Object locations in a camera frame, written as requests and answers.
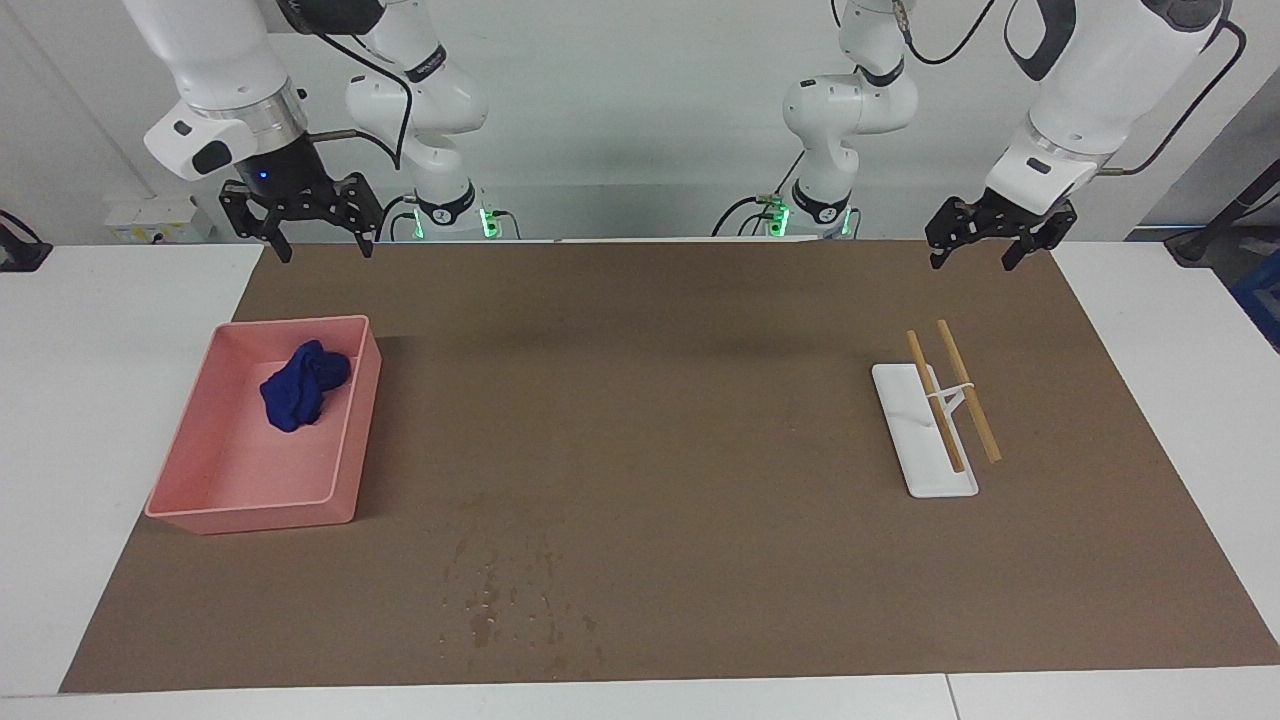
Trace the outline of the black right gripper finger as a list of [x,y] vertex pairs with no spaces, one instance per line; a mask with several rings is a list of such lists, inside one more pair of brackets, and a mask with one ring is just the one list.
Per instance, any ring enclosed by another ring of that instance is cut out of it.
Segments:
[[285,204],[268,200],[262,205],[246,183],[224,183],[220,204],[237,236],[264,242],[282,263],[291,261],[293,249],[280,229],[288,215]]
[[362,173],[351,173],[340,181],[340,205],[344,228],[361,255],[370,259],[383,225],[383,205]]

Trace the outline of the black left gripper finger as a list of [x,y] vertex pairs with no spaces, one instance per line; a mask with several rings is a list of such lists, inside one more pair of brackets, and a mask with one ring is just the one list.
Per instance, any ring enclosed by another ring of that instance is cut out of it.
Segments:
[[984,238],[979,223],[982,210],[978,201],[966,202],[960,197],[943,201],[927,223],[932,269],[940,270],[955,250]]
[[1002,268],[1012,272],[1028,255],[1056,249],[1075,223],[1074,211],[1057,211],[1038,229],[1020,228],[1018,237],[1002,255]]

